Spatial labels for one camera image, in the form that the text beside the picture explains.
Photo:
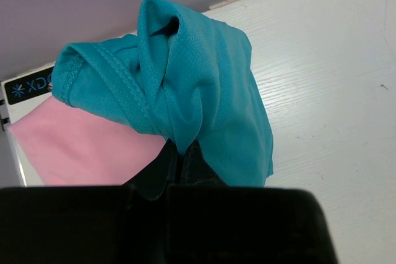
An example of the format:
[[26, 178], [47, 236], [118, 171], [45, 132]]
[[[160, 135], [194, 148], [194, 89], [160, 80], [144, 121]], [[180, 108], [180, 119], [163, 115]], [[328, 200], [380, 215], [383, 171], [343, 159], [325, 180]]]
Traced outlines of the teal t shirt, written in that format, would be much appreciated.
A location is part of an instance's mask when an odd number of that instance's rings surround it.
[[171, 140], [198, 141], [228, 185], [262, 187], [273, 135], [251, 70], [247, 35], [169, 0], [144, 0], [136, 34], [71, 43], [52, 72], [64, 104]]

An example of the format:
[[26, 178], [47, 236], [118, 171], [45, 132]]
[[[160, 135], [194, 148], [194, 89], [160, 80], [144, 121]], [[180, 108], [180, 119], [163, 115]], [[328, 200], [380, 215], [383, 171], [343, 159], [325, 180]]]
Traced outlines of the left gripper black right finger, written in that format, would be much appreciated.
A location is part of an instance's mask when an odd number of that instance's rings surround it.
[[204, 159], [198, 141], [194, 141], [183, 156], [181, 163], [181, 183], [189, 185], [226, 186], [226, 183]]

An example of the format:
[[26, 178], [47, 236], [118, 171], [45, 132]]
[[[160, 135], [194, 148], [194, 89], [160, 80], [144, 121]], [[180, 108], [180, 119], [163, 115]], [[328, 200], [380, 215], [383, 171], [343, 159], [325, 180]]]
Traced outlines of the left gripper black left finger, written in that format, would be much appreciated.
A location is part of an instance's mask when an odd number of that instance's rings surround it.
[[178, 158], [176, 145], [171, 140], [167, 140], [158, 156], [124, 185], [165, 187], [166, 183], [174, 178]]

